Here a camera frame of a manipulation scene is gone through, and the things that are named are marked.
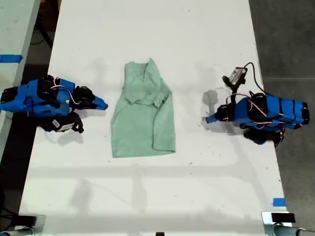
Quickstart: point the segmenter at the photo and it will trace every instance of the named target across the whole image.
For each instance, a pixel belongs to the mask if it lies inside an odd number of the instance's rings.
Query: sticker label
[[[58,132],[72,129],[73,126],[74,126],[74,123],[65,124],[65,125],[61,126],[61,128],[58,130]]]
[[[56,128],[59,128],[60,124],[55,119],[53,120],[53,124]]]

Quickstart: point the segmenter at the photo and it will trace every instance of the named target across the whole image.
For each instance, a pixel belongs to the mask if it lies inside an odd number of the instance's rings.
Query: white tabletop
[[[125,63],[150,57],[173,91],[177,151],[112,158]],[[272,207],[283,197],[273,144],[201,124],[204,93],[225,102],[222,75],[248,61],[261,83],[247,0],[63,0],[49,73],[109,108],[79,112],[82,135],[37,129],[20,213],[46,215],[44,235],[264,235],[261,212],[285,210]],[[251,70],[240,92],[249,89],[258,92]]]
[[[21,84],[40,0],[0,0],[0,55],[22,55],[20,63],[0,63],[0,95]],[[0,161],[11,127],[12,114],[0,113]]]

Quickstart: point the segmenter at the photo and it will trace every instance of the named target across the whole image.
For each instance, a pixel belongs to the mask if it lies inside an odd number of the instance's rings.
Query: light green cloth
[[[152,59],[126,64],[125,84],[111,128],[113,157],[175,152],[172,92]]]

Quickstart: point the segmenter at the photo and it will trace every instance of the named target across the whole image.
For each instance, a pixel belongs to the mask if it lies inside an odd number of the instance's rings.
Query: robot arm
[[[107,107],[103,99],[87,87],[75,87],[70,81],[50,75],[7,88],[0,99],[0,111],[28,113],[46,131],[56,132],[66,128],[83,132],[81,119],[73,112],[75,109],[106,110]]]
[[[223,77],[225,84],[233,91],[230,96],[231,102],[227,103],[226,100],[226,104],[221,105],[215,114],[207,117],[208,123],[235,121],[242,129],[248,129],[244,134],[246,138],[257,144],[273,140],[276,146],[282,141],[286,128],[297,129],[309,123],[310,114],[305,102],[272,96],[259,86],[265,94],[253,94],[250,91],[250,95],[247,96],[237,93],[239,85],[245,83],[246,72],[246,67],[237,67],[230,78]],[[236,95],[245,98],[236,103]]]

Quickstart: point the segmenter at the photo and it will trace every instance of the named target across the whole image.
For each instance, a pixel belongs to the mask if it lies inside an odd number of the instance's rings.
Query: blue tape
[[[285,198],[274,198],[274,207],[286,207]]]
[[[0,63],[20,63],[22,55],[0,55]]]

